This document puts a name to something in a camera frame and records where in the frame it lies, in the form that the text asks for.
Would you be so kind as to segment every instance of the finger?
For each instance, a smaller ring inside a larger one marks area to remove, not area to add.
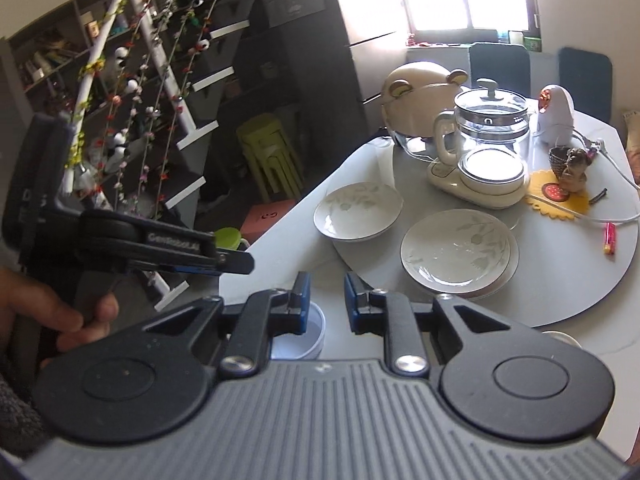
[[[60,352],[69,352],[74,348],[93,343],[108,336],[110,329],[111,325],[108,322],[92,321],[82,330],[60,334],[56,346]]]
[[[94,319],[111,322],[118,317],[118,300],[112,292],[100,298],[94,309]]]
[[[63,303],[50,286],[1,267],[0,292],[0,309],[33,317],[41,325],[60,332],[82,328],[82,315]]]

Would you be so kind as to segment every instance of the leaf pattern plate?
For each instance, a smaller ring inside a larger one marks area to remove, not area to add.
[[[401,211],[402,197],[394,188],[358,182],[325,196],[314,212],[314,224],[334,240],[363,241],[391,227]]]
[[[409,275],[430,290],[468,294],[500,278],[511,256],[509,234],[487,213],[451,209],[411,227],[400,257]]]

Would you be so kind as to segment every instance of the window frame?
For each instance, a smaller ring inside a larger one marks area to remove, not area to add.
[[[540,16],[538,13],[537,0],[525,0],[527,15],[529,17],[529,30],[523,30],[526,38],[540,38]],[[402,0],[404,11],[409,24],[409,31],[414,35],[416,43],[445,43],[445,44],[466,44],[477,41],[487,41],[497,43],[498,31],[491,28],[474,28],[471,22],[471,12],[469,1],[463,0],[466,9],[466,28],[455,28],[449,30],[418,30],[415,27],[414,17],[408,0]]]

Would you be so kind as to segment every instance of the dark chair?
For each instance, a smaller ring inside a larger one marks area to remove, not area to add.
[[[566,46],[559,53],[560,86],[574,98],[575,109],[604,123],[611,120],[613,67],[604,54]]]
[[[522,45],[474,43],[469,47],[472,86],[481,78],[493,79],[498,88],[531,97],[529,53]]]

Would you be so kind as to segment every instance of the white round table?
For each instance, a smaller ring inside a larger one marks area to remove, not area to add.
[[[618,133],[603,126],[584,114],[576,119],[578,131],[592,140],[603,138],[617,163],[628,169]],[[511,229],[520,250],[518,268],[501,290],[475,301],[520,323],[538,327],[576,316],[609,294],[625,275],[636,252],[638,222],[618,226],[616,254],[606,257],[602,252],[602,224],[551,219],[524,201],[503,210],[482,209],[432,186],[427,179],[426,162],[387,144],[378,142],[376,155],[367,164],[357,168],[343,166],[335,171],[327,190],[361,178],[395,186],[404,198],[398,220],[379,237],[362,242],[334,241],[344,262],[373,288],[402,292],[414,301],[429,301],[430,293],[402,266],[400,245],[416,222],[454,208],[484,210]],[[546,146],[533,142],[529,154],[531,171],[550,168],[547,153]],[[622,219],[640,211],[637,191],[603,156],[595,159],[587,175],[589,196],[605,187],[608,190],[607,196],[591,207],[590,216]]]
[[[613,128],[582,114],[578,124],[593,123],[617,138]],[[607,147],[618,162],[623,162],[619,140]],[[354,152],[337,171],[349,171],[362,180],[361,168],[377,161],[376,148],[365,145]],[[628,165],[622,166],[625,171]],[[314,210],[322,198],[335,189],[329,176],[301,200],[274,227],[249,249],[255,258],[255,270],[248,276],[224,274],[220,277],[220,294],[226,303],[245,301],[252,293],[265,288],[290,287],[299,270],[312,273],[311,297],[326,317],[326,336],[320,354],[324,359],[382,358],[382,338],[351,333],[344,307],[343,279],[349,270],[331,241],[313,224]],[[626,275],[600,303],[579,316],[550,327],[576,338],[584,349],[596,354],[609,367],[616,383],[616,396],[599,439],[626,459],[631,454],[640,423],[640,256],[636,248]],[[215,291],[209,280],[191,283],[181,295],[184,302]]]

